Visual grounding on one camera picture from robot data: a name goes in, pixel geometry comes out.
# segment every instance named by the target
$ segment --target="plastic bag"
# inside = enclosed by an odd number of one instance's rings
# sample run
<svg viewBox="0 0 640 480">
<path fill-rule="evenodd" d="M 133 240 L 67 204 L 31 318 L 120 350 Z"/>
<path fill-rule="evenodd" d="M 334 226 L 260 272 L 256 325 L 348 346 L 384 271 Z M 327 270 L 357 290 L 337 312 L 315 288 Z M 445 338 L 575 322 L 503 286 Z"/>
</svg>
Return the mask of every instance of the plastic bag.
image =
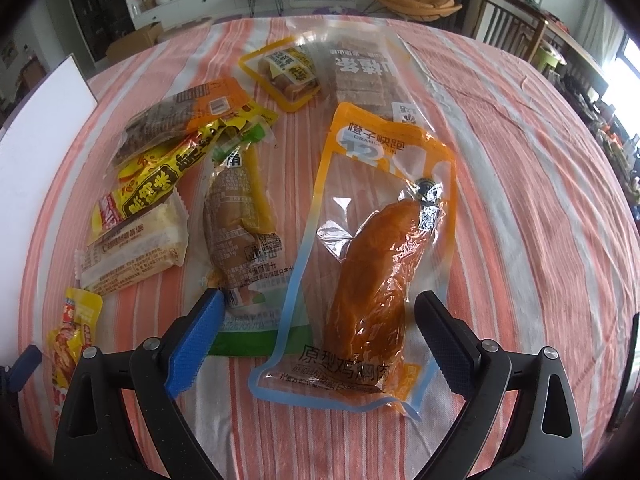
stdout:
<svg viewBox="0 0 640 480">
<path fill-rule="evenodd" d="M 51 372 L 56 426 L 82 350 L 94 344 L 95 327 L 101 310 L 100 296 L 69 287 L 65 293 L 62 325 L 59 329 L 49 332 L 47 337 L 52 352 Z"/>
<path fill-rule="evenodd" d="M 199 128 L 178 144 L 168 140 L 131 159 L 118 172 L 117 187 L 95 205 L 89 243 L 167 195 L 180 177 L 213 149 L 220 137 L 225 142 L 241 135 L 262 120 L 262 114 L 270 121 L 277 118 L 262 107 L 245 104 Z"/>
<path fill-rule="evenodd" d="M 318 93 L 314 66 L 302 39 L 291 36 L 242 56 L 238 65 L 286 112 L 295 112 Z"/>
<path fill-rule="evenodd" d="M 104 296 L 174 265 L 181 267 L 189 240 L 187 218 L 187 209 L 174 191 L 117 232 L 85 251 L 76 251 L 80 286 Z"/>
<path fill-rule="evenodd" d="M 425 126 L 401 73 L 410 54 L 389 27 L 375 23 L 288 18 L 308 52 L 322 96 L 333 111 L 349 102 L 388 121 Z"/>
<path fill-rule="evenodd" d="M 207 286 L 221 288 L 226 304 L 210 350 L 216 355 L 271 354 L 289 283 L 291 268 L 260 176 L 255 143 L 265 132 L 259 126 L 226 158 L 213 154 L 216 167 L 204 201 L 204 238 L 213 266 Z M 300 352 L 310 342 L 306 317 L 294 325 L 286 352 Z"/>
<path fill-rule="evenodd" d="M 448 277 L 456 186 L 450 150 L 413 124 L 338 106 L 291 274 L 278 339 L 252 370 L 258 398 L 362 412 L 417 408 L 433 376 L 417 294 Z M 284 356 L 303 294 L 313 342 Z"/>
<path fill-rule="evenodd" d="M 250 101 L 249 96 L 232 77 L 209 81 L 168 97 L 127 123 L 111 165 L 119 168 L 124 162 L 149 148 L 192 134 L 198 128 Z"/>
</svg>

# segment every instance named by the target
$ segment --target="barcode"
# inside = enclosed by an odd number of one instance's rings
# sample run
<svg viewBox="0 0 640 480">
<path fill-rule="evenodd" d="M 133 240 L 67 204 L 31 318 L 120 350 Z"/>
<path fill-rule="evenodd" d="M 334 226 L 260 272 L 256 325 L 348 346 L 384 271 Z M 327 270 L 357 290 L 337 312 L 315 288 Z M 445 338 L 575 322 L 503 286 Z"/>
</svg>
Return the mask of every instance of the barcode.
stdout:
<svg viewBox="0 0 640 480">
<path fill-rule="evenodd" d="M 226 301 L 228 306 L 238 306 L 240 304 L 240 294 L 237 288 L 230 288 L 226 292 Z"/>
<path fill-rule="evenodd" d="M 198 97 L 203 97 L 209 93 L 209 84 L 194 86 L 193 88 L 187 88 L 184 92 L 180 92 L 174 96 L 174 100 L 177 103 L 184 101 L 191 101 Z"/>
<path fill-rule="evenodd" d="M 229 110 L 229 101 L 226 100 L 226 97 L 219 97 L 218 99 L 209 101 L 209 111 L 211 115 L 222 115 L 227 110 Z"/>
</svg>

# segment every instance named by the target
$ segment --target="striped tablecloth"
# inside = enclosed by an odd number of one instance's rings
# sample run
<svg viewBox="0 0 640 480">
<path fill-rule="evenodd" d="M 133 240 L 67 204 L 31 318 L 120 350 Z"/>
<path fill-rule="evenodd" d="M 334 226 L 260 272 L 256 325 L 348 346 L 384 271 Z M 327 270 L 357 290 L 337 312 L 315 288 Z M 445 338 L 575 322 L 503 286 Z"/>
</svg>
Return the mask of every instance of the striped tablecloth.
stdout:
<svg viewBox="0 0 640 480">
<path fill-rule="evenodd" d="M 436 136 L 458 158 L 456 254 L 446 303 L 479 337 L 508 350 L 560 352 L 578 414 L 584 452 L 597 450 L 620 384 L 626 337 L 638 308 L 638 232 L 620 186 L 578 117 L 531 66 L 473 40 L 389 21 L 428 72 L 414 92 Z M 255 99 L 275 103 L 237 67 L 242 54 L 287 36 L 283 19 L 237 20 L 198 28 L 97 75 L 98 107 L 58 171 L 34 231 L 22 281 L 20 349 L 60 323 L 65 288 L 74 285 L 74 251 L 118 135 L 135 113 L 221 75 L 233 75 Z M 267 186 L 282 206 L 287 232 L 300 240 L 324 132 L 314 102 L 282 114 L 269 157 Z M 123 351 L 164 332 L 202 290 L 202 243 L 195 233 L 206 167 L 178 189 L 191 243 L 174 267 L 105 298 L 98 344 Z M 202 447 L 225 478 L 411 479 L 460 408 L 438 375 L 422 404 L 423 422 L 393 409 L 363 415 L 306 410 L 254 399 L 246 386 L 251 358 L 206 359 L 179 403 Z M 37 370 L 21 399 L 24 427 L 52 451 L 49 367 Z M 134 397 L 126 397 L 142 450 L 162 470 Z M 508 395 L 506 405 L 513 405 Z M 479 466 L 496 453 L 508 416 L 498 416 Z"/>
</svg>

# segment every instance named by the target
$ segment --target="qr code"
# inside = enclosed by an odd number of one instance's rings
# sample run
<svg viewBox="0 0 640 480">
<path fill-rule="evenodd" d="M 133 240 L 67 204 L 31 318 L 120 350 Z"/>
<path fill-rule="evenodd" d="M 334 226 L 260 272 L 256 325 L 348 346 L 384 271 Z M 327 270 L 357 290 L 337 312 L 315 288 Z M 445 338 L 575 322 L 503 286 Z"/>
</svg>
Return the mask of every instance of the qr code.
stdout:
<svg viewBox="0 0 640 480">
<path fill-rule="evenodd" d="M 275 258 L 282 250 L 282 240 L 276 233 L 258 234 L 260 241 L 260 252 L 266 254 L 268 258 Z"/>
<path fill-rule="evenodd" d="M 284 70 L 291 63 L 296 62 L 293 57 L 282 50 L 269 54 L 268 58 L 271 59 L 281 70 Z"/>
<path fill-rule="evenodd" d="M 211 115 L 222 115 L 227 110 L 229 110 L 229 101 L 226 100 L 226 97 L 219 97 L 218 99 L 209 101 L 209 111 Z"/>
</svg>

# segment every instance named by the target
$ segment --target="window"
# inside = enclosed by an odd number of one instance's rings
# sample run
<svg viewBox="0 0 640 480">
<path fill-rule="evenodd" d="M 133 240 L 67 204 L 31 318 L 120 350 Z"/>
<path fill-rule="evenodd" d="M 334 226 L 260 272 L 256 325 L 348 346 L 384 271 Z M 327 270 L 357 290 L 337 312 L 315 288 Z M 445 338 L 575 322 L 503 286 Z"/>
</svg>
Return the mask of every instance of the window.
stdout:
<svg viewBox="0 0 640 480">
<path fill-rule="evenodd" d="M 640 49 L 629 36 L 625 36 L 616 60 L 605 70 L 609 89 L 602 100 L 616 107 L 616 117 L 629 137 L 640 134 Z"/>
</svg>

